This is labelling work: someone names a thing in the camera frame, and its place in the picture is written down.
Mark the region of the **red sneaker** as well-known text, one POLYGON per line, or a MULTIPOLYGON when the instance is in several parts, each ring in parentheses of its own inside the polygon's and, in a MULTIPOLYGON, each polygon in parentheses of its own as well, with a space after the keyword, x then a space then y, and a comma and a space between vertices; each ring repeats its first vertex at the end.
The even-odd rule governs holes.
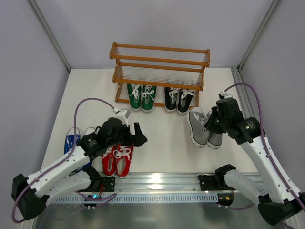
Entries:
POLYGON ((102 155, 102 172, 107 177, 114 176, 116 172, 116 157, 114 156, 114 151, 116 146, 109 147, 105 154, 102 155))
POLYGON ((116 175, 120 178, 128 176, 133 155, 133 146, 118 145, 114 151, 116 158, 116 175))

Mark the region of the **grey sneaker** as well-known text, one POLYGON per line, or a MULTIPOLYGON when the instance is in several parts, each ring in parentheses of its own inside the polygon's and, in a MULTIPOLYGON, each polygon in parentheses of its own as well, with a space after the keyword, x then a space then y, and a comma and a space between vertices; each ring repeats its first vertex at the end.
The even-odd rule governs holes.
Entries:
POLYGON ((207 114, 208 122, 205 125, 206 130, 209 131, 208 146, 212 149, 219 149, 223 142, 223 133, 217 123, 213 109, 207 114))
POLYGON ((190 130, 191 142, 199 148, 205 147, 210 131, 205 127, 208 118, 202 108, 193 107, 187 114, 187 124, 190 130))

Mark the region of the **blue sneaker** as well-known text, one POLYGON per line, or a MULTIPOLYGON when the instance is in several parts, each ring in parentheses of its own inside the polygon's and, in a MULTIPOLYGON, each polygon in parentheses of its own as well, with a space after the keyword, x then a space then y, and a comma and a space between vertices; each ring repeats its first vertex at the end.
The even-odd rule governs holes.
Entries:
POLYGON ((66 134, 64 141, 64 154, 67 154, 73 147, 74 139, 76 139, 76 143, 81 139, 81 132, 79 128, 76 128, 76 137, 74 136, 74 128, 70 128, 66 134))
MULTIPOLYGON (((94 127, 88 127, 88 128, 85 130, 85 132, 84 132, 84 134, 83 134, 83 137, 82 137, 81 139, 83 139, 86 135, 89 135, 89 134, 92 134, 92 133, 95 133, 95 132, 96 132, 96 128, 94 128, 94 127)), ((89 166, 92 166, 92 161, 90 161, 89 163, 87 163, 87 164, 85 164, 85 165, 79 167, 78 169, 81 171, 81 170, 83 170, 83 169, 85 169, 85 168, 87 168, 87 167, 89 167, 89 166)))

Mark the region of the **black sneaker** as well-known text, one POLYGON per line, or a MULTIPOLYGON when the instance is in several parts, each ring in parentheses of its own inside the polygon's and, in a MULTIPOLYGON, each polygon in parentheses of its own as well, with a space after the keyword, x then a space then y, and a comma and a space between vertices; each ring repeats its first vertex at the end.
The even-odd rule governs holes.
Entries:
POLYGON ((177 106, 177 112, 179 114, 182 115, 188 112, 194 94, 195 94, 195 90, 181 89, 179 91, 179 96, 178 96, 179 101, 177 106))
POLYGON ((165 87, 164 98, 165 98, 165 110, 167 112, 174 112, 177 107, 177 98, 179 95, 180 88, 165 87))

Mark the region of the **green sneaker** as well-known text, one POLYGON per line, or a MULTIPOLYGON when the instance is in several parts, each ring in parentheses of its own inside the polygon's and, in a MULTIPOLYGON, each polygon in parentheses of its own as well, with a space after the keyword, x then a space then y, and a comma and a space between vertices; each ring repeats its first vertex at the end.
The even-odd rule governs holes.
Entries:
POLYGON ((142 89, 142 109, 144 112, 151 112, 155 105, 157 87, 145 85, 142 89))
POLYGON ((142 101, 141 101, 141 92, 142 86, 140 84, 127 84, 127 92, 129 97, 129 104, 131 109, 138 111, 141 108, 142 101))

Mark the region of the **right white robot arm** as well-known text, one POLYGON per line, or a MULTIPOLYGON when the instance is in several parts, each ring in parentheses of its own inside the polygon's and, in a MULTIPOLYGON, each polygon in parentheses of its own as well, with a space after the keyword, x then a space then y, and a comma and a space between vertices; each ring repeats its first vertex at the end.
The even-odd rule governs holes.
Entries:
POLYGON ((234 98, 223 98, 212 107, 205 127, 215 134, 227 133, 246 152, 264 184, 258 185, 234 166, 225 165, 215 172, 220 185, 232 187, 250 199, 270 225, 301 212, 305 194, 293 183, 276 158, 259 121, 244 118, 234 98))

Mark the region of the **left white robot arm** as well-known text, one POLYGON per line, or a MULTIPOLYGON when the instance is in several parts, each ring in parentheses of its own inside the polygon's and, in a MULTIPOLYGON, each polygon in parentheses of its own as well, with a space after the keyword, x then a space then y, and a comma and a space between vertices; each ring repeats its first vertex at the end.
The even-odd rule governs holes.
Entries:
POLYGON ((135 133, 129 125, 120 119, 109 118, 104 124, 88 135, 85 135, 74 150, 44 169, 24 176, 17 175, 12 182, 11 196, 15 202, 12 209, 12 220, 15 223, 15 211, 18 209, 24 220, 40 215, 45 208, 71 192, 96 191, 102 184, 102 177, 97 170, 87 164, 104 155, 112 146, 140 147, 147 142, 140 125, 134 123, 135 133))

